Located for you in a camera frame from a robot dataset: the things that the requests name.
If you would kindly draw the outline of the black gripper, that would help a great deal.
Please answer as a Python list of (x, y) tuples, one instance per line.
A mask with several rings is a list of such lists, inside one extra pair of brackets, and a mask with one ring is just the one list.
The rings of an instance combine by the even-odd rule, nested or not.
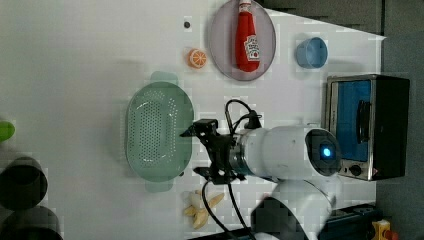
[(230, 149), (233, 138), (230, 135), (200, 135), (201, 129), (190, 126), (180, 137), (197, 137), (205, 146), (210, 165), (208, 167), (196, 167), (193, 171), (211, 181), (215, 185), (226, 185), (238, 179), (244, 181), (245, 175), (238, 173), (230, 164)]

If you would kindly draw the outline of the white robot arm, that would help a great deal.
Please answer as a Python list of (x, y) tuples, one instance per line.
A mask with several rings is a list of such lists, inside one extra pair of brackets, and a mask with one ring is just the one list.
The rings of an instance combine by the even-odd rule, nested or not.
[(205, 146), (211, 164), (194, 171), (215, 185), (248, 176), (275, 188), (250, 213), (252, 240), (318, 240), (340, 194), (341, 150), (322, 128), (279, 126), (220, 134), (193, 123), (182, 134)]

